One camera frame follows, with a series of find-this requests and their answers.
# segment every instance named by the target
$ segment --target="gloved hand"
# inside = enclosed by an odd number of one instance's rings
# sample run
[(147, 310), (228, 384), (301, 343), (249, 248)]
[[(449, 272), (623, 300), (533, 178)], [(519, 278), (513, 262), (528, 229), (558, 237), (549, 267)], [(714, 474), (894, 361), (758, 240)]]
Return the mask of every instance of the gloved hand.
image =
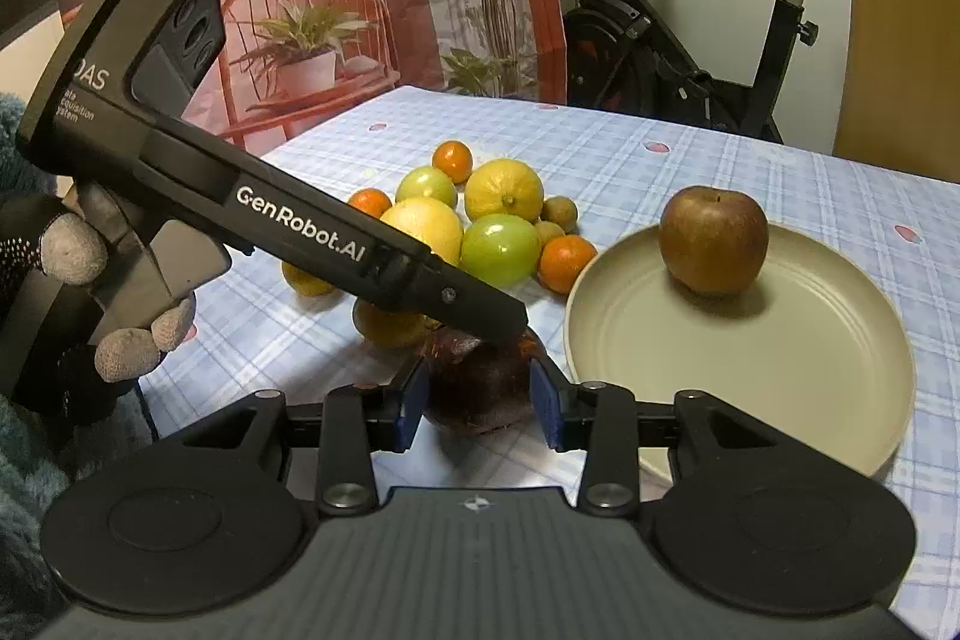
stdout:
[[(107, 247), (96, 229), (54, 196), (13, 194), (0, 205), (0, 317), (30, 269), (71, 286), (93, 283), (107, 267)], [(125, 328), (105, 336), (94, 354), (104, 381), (132, 380), (157, 368), (193, 324), (196, 298), (152, 322), (149, 330)]]
[[(83, 286), (97, 280), (107, 267), (104, 239), (55, 196), (6, 194), (0, 199), (0, 322), (16, 319), (14, 300), (22, 295), (21, 286), (32, 269), (78, 287), (77, 307), (98, 322), (102, 310)], [(124, 381), (152, 372), (184, 340), (195, 311), (196, 298), (191, 293), (149, 328), (114, 330), (95, 349), (85, 344), (89, 329), (78, 333), (76, 344), (58, 342), (50, 348), (61, 355), (32, 355), (23, 363), (16, 391), (11, 392), (11, 377), (4, 379), (3, 391), (37, 413), (90, 423), (108, 415), (113, 400), (131, 389)], [(13, 373), (16, 369), (9, 368), (7, 374)]]

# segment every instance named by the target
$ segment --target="screw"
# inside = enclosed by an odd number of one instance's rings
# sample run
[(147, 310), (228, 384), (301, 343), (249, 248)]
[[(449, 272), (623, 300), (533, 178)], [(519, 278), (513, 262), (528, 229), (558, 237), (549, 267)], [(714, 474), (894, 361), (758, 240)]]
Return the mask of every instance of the screw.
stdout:
[(331, 507), (350, 509), (364, 504), (369, 496), (370, 492), (360, 483), (338, 482), (323, 492), (323, 501)]
[(634, 498), (627, 486), (618, 482), (598, 482), (587, 489), (587, 501), (594, 507), (613, 509), (622, 507)]

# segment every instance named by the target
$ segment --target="round pad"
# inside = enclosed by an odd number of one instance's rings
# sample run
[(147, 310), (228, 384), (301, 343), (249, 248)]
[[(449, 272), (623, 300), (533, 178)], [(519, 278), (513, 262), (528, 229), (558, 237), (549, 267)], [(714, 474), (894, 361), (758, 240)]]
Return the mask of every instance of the round pad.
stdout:
[(722, 602), (810, 618), (892, 598), (913, 557), (906, 508), (842, 467), (741, 452), (667, 492), (654, 540), (677, 575)]
[(157, 456), (82, 480), (45, 516), (40, 550), (72, 598), (181, 616), (261, 589), (293, 560), (304, 514), (283, 485), (222, 450)]

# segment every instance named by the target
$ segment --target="red chair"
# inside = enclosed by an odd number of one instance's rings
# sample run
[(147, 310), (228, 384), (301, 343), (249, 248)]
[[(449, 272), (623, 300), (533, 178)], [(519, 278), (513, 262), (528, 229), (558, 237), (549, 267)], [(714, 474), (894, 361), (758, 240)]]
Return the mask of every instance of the red chair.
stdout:
[[(344, 44), (343, 61), (338, 63), (331, 88), (311, 95), (285, 95), (277, 90), (273, 71), (261, 73), (235, 63), (262, 43), (255, 23), (278, 17), (284, 2), (301, 7), (335, 4), (375, 23), (357, 32), (355, 43)], [(225, 0), (223, 12), (227, 44), (218, 65), (227, 105), (227, 129), (218, 136), (234, 145), (246, 148), (246, 137), (273, 128), (281, 128), (284, 138), (289, 140), (325, 119), (392, 90), (400, 82), (394, 66), (390, 10), (384, 0)]]

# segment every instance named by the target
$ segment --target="checkered tablecloth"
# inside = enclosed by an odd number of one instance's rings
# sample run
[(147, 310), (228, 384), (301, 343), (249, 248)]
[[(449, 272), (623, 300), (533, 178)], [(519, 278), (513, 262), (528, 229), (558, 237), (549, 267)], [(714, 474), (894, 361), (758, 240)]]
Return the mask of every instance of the checkered tablecloth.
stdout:
[[(341, 199), (363, 187), (392, 194), (447, 139), (467, 143), (480, 163), (508, 156), (530, 164), (549, 194), (576, 201), (581, 233), (601, 249), (655, 221), (681, 187), (712, 183), (746, 191), (771, 221), (866, 271), (899, 311), (918, 375), (913, 422), (887, 479), (919, 530), (895, 610), (924, 637), (953, 637), (960, 627), (960, 187), (659, 121), (414, 88), (314, 128), (268, 160)], [(144, 381), (162, 434), (256, 389), (279, 387), (296, 404), (392, 376), (400, 357), (363, 343), (350, 318), (352, 297), (300, 300), (276, 259), (234, 257), (232, 271), (199, 293), (197, 338)], [(565, 366), (563, 308), (533, 282), (520, 296)], [(467, 442), (424, 421), (410, 453), (376, 456), (376, 476), (381, 490), (563, 485), (572, 498), (582, 465), (582, 455), (547, 450), (534, 425)], [(302, 470), (308, 474), (309, 464)]]

